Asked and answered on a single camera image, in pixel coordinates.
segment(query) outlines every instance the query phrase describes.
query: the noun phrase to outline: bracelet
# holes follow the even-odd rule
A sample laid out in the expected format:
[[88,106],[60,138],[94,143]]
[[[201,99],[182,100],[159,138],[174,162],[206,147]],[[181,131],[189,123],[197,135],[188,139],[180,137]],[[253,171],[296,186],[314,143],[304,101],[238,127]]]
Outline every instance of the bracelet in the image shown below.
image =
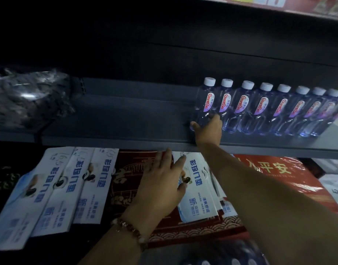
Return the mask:
[[119,228],[116,229],[116,232],[121,231],[121,229],[126,229],[127,231],[131,232],[138,239],[138,243],[140,244],[140,248],[142,252],[147,249],[148,244],[145,243],[145,238],[141,235],[139,230],[133,227],[132,224],[125,222],[121,218],[115,218],[111,223],[113,225],[119,226]]

